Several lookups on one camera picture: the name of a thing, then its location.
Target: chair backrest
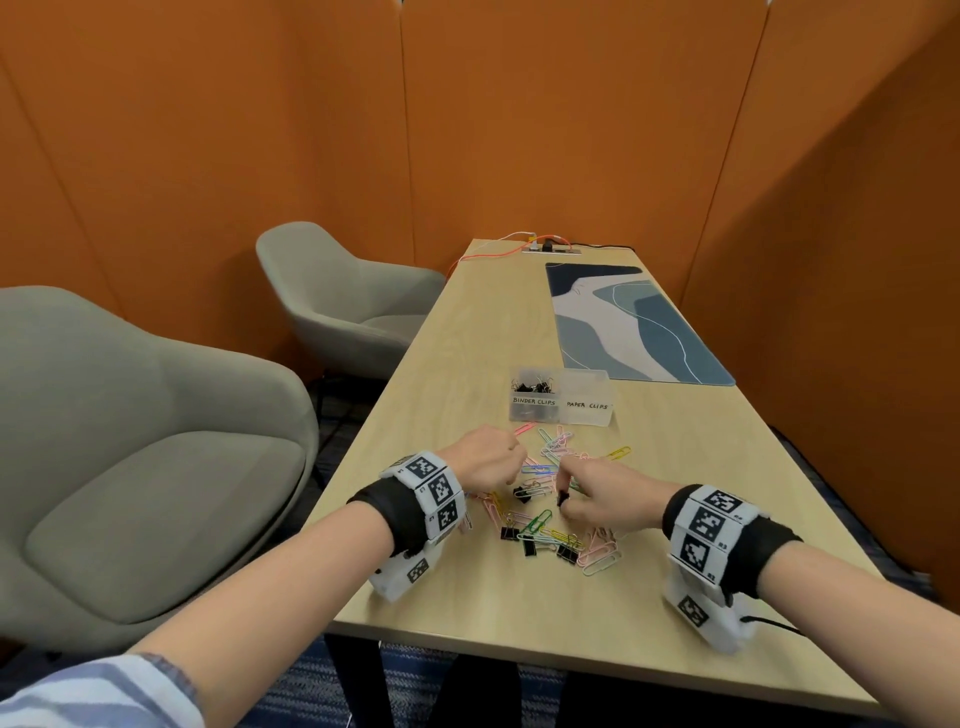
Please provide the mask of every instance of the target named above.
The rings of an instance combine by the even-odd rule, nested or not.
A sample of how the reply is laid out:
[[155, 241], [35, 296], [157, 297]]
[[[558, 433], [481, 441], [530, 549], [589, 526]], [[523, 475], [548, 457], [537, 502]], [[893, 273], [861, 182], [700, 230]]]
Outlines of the chair backrest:
[[0, 289], [0, 543], [176, 432], [153, 340], [59, 288]]
[[310, 311], [359, 324], [370, 318], [360, 261], [314, 223], [287, 223], [256, 241], [260, 265], [293, 316]]

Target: table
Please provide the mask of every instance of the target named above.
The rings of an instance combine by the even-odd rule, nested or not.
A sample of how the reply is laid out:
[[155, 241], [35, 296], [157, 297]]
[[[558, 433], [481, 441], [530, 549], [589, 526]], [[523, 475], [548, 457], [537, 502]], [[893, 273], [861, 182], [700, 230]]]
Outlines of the table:
[[[517, 245], [474, 240], [470, 250], [481, 244], [484, 253]], [[646, 270], [630, 250], [583, 250], [575, 262]], [[440, 448], [483, 423], [517, 427], [507, 419], [512, 366], [563, 366], [544, 273], [547, 261], [560, 259], [516, 254], [460, 263], [310, 521], [342, 505], [402, 455]], [[736, 387], [622, 380], [613, 386], [611, 426], [569, 425], [572, 447], [602, 455], [630, 445], [624, 463], [653, 477], [741, 495], [808, 543], [876, 573]], [[535, 429], [520, 441], [531, 451], [541, 447]], [[535, 498], [527, 510], [550, 507], [548, 500]], [[552, 525], [563, 528], [563, 517], [554, 513]], [[366, 584], [330, 631], [883, 715], [830, 658], [785, 630], [761, 625], [739, 654], [713, 652], [660, 596], [667, 541], [659, 532], [625, 538], [619, 564], [585, 577], [552, 554], [525, 559], [516, 543], [494, 533], [479, 503], [470, 514], [474, 529], [447, 539], [439, 567], [416, 589], [389, 604]], [[756, 614], [782, 619], [761, 602]]]

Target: striped sleeve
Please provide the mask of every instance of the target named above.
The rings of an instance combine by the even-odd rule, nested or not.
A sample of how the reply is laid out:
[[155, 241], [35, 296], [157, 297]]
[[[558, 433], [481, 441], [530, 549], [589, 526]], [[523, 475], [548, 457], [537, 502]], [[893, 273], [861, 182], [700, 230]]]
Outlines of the striped sleeve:
[[0, 728], [204, 728], [196, 691], [158, 655], [55, 672], [0, 702]]

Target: pile of binder clips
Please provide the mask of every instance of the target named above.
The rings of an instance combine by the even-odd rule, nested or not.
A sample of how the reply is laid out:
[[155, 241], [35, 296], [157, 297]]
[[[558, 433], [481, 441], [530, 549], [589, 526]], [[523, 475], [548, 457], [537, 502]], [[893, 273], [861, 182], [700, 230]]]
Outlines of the pile of binder clips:
[[[535, 426], [536, 423], [524, 425], [516, 430], [516, 434], [522, 434]], [[544, 442], [540, 455], [549, 463], [539, 463], [533, 458], [527, 458], [520, 470], [526, 477], [521, 485], [514, 488], [514, 496], [522, 503], [527, 503], [535, 497], [558, 495], [557, 470], [561, 457], [564, 455], [589, 457], [585, 452], [576, 452], [567, 446], [573, 433], [564, 431], [563, 425], [557, 425], [556, 437], [552, 437], [543, 427], [539, 427], [537, 433]], [[605, 457], [610, 460], [619, 460], [630, 452], [631, 448], [627, 446], [616, 449]], [[580, 490], [576, 480], [570, 482], [570, 487]], [[558, 506], [564, 501], [565, 496], [566, 494], [560, 494], [557, 499]], [[544, 509], [537, 516], [529, 516], [508, 508], [503, 498], [496, 493], [477, 497], [483, 502], [493, 525], [500, 529], [500, 538], [520, 542], [525, 556], [536, 556], [540, 551], [545, 550], [553, 551], [558, 558], [582, 569], [586, 576], [593, 576], [595, 573], [609, 569], [623, 558], [623, 553], [617, 548], [616, 538], [608, 528], [594, 528], [584, 539], [580, 539], [576, 534], [563, 533], [550, 528], [549, 522], [553, 518], [553, 511], [549, 508]]]

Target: plastic container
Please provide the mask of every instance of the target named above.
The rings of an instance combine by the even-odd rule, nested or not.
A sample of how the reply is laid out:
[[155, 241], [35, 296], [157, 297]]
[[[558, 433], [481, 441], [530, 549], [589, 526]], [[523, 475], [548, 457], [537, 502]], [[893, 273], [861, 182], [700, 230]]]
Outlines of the plastic container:
[[564, 369], [559, 377], [563, 403], [560, 421], [565, 425], [606, 427], [613, 416], [613, 385], [600, 369]]
[[[560, 377], [563, 369], [518, 367], [510, 392], [510, 419], [515, 422], [558, 423], [561, 415]], [[521, 389], [549, 389], [549, 392], [518, 392]]]

